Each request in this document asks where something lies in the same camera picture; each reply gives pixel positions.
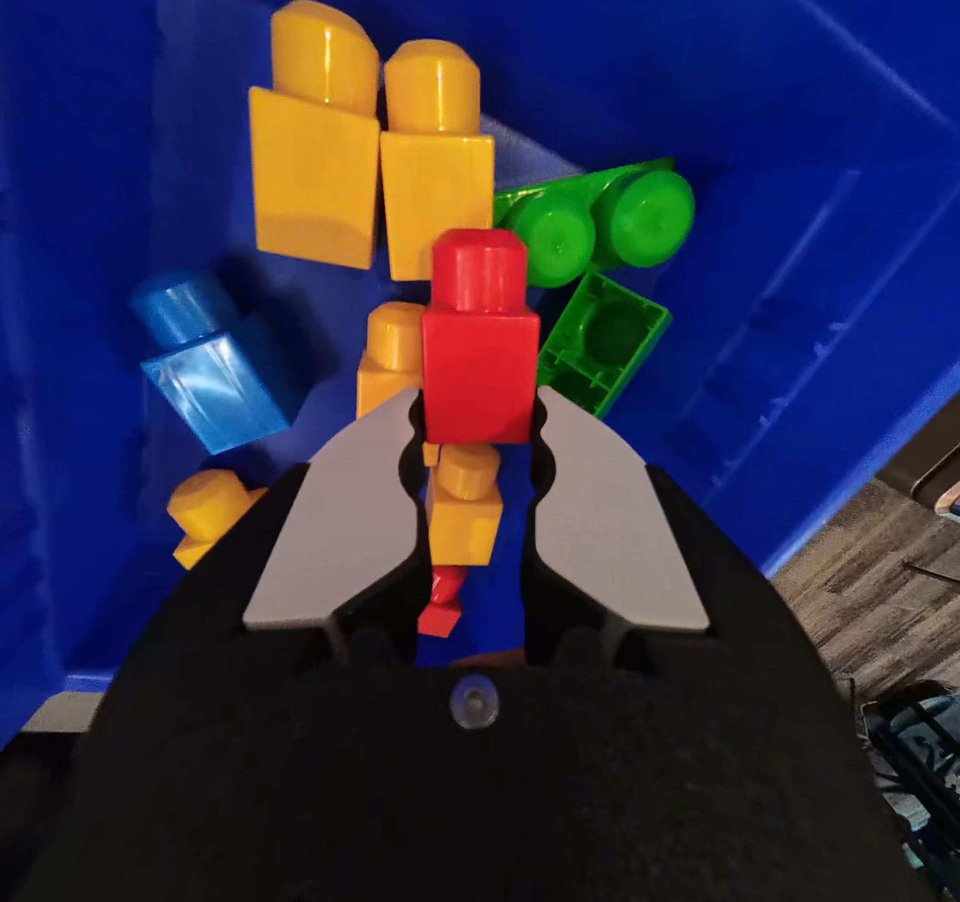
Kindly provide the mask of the red toy block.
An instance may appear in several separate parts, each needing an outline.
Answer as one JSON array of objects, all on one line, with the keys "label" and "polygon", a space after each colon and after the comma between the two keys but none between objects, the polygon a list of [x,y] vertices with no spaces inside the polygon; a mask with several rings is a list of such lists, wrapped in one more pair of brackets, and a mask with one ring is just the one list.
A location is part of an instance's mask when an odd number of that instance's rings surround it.
[{"label": "red toy block", "polygon": [[469,568],[433,566],[432,589],[426,608],[419,614],[416,630],[421,635],[447,638],[462,616],[460,590]]},{"label": "red toy block", "polygon": [[454,229],[433,247],[421,319],[425,438],[442,446],[531,439],[541,324],[512,232]]}]

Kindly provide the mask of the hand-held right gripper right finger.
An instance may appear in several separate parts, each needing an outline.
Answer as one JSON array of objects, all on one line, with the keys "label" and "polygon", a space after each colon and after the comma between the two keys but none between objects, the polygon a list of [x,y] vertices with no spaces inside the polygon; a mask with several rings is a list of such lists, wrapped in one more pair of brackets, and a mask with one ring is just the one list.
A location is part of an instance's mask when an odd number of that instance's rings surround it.
[{"label": "hand-held right gripper right finger", "polygon": [[531,438],[519,575],[526,663],[549,666],[580,633],[609,663],[633,635],[707,635],[709,615],[643,458],[546,385]]}]

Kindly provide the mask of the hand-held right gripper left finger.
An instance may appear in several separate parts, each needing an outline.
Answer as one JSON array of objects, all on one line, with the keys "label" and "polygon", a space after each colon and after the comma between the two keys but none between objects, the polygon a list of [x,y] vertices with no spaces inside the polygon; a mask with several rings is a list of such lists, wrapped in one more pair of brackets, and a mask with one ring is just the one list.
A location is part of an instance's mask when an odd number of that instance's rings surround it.
[{"label": "hand-held right gripper left finger", "polygon": [[411,665],[432,585],[423,392],[407,387],[332,436],[304,479],[247,604],[249,631],[322,630],[345,660],[379,631]]}]

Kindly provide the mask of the black blue office chair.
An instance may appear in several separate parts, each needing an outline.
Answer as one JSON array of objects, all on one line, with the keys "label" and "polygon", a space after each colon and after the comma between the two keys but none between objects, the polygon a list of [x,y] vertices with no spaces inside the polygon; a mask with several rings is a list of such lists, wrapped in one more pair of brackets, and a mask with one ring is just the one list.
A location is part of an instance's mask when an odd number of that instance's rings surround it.
[{"label": "black blue office chair", "polygon": [[959,899],[959,695],[902,683],[860,708],[860,739],[909,867],[935,900]]}]

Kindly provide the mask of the green toy block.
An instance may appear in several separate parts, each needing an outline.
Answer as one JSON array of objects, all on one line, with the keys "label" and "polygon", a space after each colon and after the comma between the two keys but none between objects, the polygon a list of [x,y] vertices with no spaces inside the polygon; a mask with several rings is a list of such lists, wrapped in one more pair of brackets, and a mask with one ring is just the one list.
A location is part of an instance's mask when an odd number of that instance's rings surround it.
[{"label": "green toy block", "polygon": [[586,271],[651,268],[671,259],[695,216],[688,180],[671,158],[497,192],[493,225],[526,246],[527,282],[570,284]]},{"label": "green toy block", "polygon": [[672,321],[668,308],[589,270],[540,349],[536,384],[604,419]]}]

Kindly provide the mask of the blue plastic storage bin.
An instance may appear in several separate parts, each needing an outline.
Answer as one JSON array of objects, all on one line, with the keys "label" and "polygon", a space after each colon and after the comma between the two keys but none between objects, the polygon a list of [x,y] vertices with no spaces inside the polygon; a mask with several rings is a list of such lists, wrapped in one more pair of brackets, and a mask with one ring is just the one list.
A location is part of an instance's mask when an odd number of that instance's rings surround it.
[{"label": "blue plastic storage bin", "polygon": [[[311,385],[218,464],[354,416],[368,313],[426,287],[258,253],[247,93],[293,0],[2,0],[2,744],[102,692],[181,572],[205,452],[129,301],[214,268]],[[497,185],[671,157],[678,254],[612,273],[673,324],[606,421],[775,574],[958,390],[958,0],[316,0],[382,58],[459,44]]]}]

